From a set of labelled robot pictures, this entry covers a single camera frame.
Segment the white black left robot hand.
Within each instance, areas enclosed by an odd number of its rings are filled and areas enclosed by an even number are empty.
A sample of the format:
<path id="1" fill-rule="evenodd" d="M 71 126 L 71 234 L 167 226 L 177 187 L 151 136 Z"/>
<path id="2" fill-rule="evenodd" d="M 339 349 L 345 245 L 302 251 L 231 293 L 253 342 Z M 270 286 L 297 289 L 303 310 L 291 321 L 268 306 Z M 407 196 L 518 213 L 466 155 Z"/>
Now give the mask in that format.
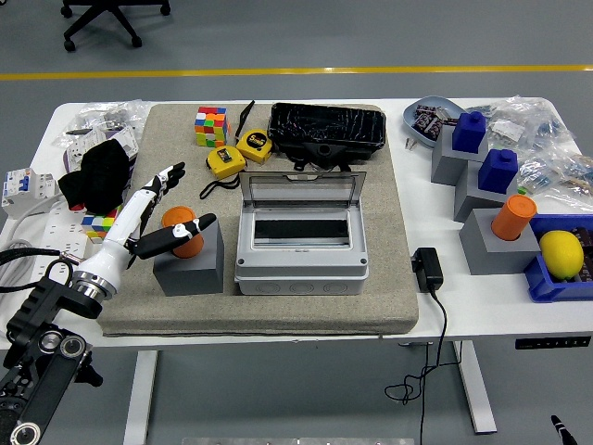
<path id="1" fill-rule="evenodd" d="M 171 165 L 132 195 L 98 252 L 83 261 L 73 273 L 72 287 L 75 290 L 110 299 L 118 293 L 121 276 L 135 258 L 145 260 L 178 248 L 217 220 L 215 214 L 206 213 L 148 235 L 143 233 L 154 207 L 184 174 L 182 162 Z"/>

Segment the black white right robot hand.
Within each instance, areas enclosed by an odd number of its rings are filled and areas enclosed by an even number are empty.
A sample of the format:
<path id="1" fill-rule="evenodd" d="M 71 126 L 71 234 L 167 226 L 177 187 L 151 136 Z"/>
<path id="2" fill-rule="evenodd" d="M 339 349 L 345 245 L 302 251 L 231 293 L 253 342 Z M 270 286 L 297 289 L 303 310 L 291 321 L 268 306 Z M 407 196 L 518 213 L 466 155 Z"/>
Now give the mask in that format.
<path id="1" fill-rule="evenodd" d="M 554 425 L 558 435 L 561 438 L 562 445 L 577 445 L 574 436 L 568 431 L 564 422 L 556 415 L 550 417 L 551 423 Z"/>

